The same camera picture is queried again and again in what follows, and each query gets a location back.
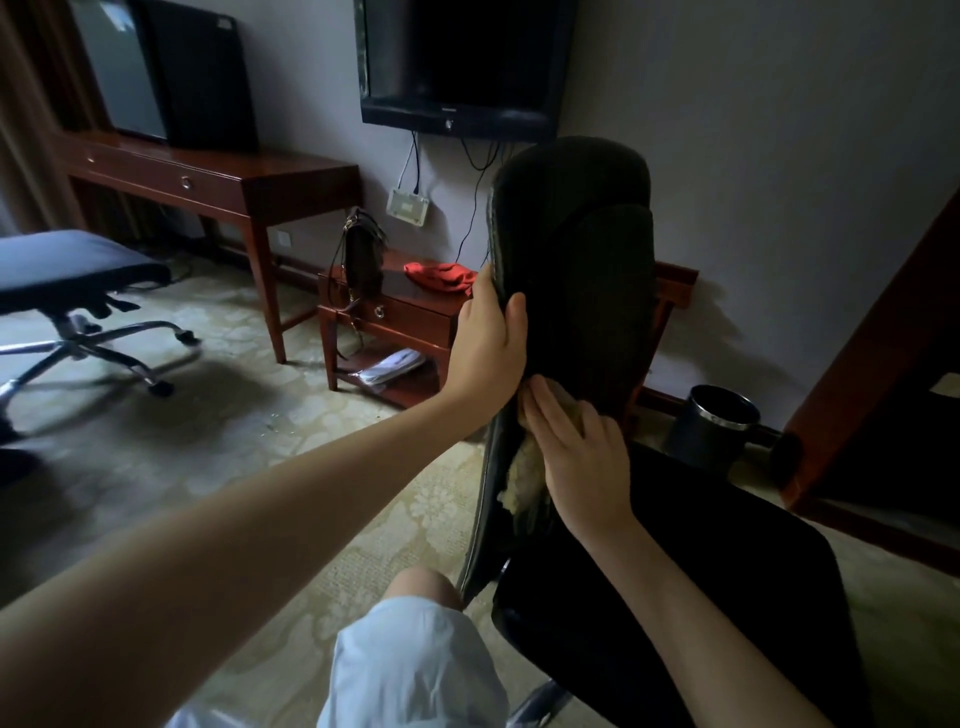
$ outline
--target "curtain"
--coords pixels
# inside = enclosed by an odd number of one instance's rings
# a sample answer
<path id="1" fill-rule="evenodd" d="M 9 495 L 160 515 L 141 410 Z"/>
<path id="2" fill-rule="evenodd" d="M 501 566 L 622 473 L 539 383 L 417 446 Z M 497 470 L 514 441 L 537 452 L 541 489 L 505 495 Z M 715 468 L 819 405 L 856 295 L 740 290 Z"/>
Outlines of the curtain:
<path id="1" fill-rule="evenodd" d="M 50 150 L 57 129 L 112 129 L 73 15 L 66 0 L 0 0 L 0 234 L 84 227 L 84 218 L 114 240 L 152 234 L 153 203 L 70 184 Z"/>

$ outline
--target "wall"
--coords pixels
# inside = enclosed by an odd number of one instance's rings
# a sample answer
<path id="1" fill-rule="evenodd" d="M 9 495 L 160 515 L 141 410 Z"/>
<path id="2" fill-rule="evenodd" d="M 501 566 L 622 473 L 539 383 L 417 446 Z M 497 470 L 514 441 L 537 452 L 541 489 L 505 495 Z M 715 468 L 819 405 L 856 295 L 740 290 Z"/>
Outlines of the wall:
<path id="1" fill-rule="evenodd" d="M 410 135 L 360 121 L 352 3 L 192 4 L 241 22 L 263 141 L 359 163 L 380 213 Z M 960 4 L 815 6 L 582 0 L 561 123 L 647 157 L 658 258 L 702 271 L 649 383 L 731 386 L 774 427 L 960 182 Z M 476 173 L 455 140 L 423 147 L 427 225 L 378 217 L 397 247 L 452 259 Z M 485 252 L 483 192 L 467 265 Z M 295 255 L 326 264 L 341 220 L 284 226 Z"/>

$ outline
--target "black trash bin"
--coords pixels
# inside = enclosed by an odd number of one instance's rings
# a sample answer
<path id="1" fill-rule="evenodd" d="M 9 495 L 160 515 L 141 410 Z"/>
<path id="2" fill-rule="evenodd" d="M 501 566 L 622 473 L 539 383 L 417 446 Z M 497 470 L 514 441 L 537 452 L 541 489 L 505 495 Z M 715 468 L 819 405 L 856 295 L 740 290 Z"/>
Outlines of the black trash bin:
<path id="1" fill-rule="evenodd" d="M 736 392 L 711 384 L 690 390 L 684 411 L 670 427 L 663 451 L 694 468 L 727 476 L 743 452 L 760 411 Z"/>

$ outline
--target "white shorts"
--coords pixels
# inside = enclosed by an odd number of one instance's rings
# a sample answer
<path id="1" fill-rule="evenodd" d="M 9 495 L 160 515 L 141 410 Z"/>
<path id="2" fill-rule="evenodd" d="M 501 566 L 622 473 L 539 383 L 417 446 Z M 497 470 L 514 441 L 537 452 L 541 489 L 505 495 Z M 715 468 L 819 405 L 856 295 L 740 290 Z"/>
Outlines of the white shorts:
<path id="1" fill-rule="evenodd" d="M 395 596 L 337 635 L 318 728 L 495 726 L 509 705 L 473 622 L 421 596 Z"/>

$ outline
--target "desk drawer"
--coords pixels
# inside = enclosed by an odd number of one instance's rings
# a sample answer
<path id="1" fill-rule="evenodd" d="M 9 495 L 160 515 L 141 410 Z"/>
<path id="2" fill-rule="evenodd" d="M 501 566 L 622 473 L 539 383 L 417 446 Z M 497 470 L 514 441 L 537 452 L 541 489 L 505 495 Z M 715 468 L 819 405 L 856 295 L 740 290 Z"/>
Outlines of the desk drawer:
<path id="1" fill-rule="evenodd" d="M 342 308 L 347 300 L 347 287 L 334 281 L 331 285 L 333 304 L 326 294 L 327 278 L 320 277 L 320 300 L 323 305 Z M 454 319 L 427 311 L 386 296 L 361 301 L 350 310 L 355 319 L 412 336 L 442 349 L 453 345 Z"/>
<path id="2" fill-rule="evenodd" d="M 60 160 L 71 169 L 162 192 L 219 209 L 246 214 L 243 187 L 232 177 L 143 157 L 66 136 L 55 136 Z"/>

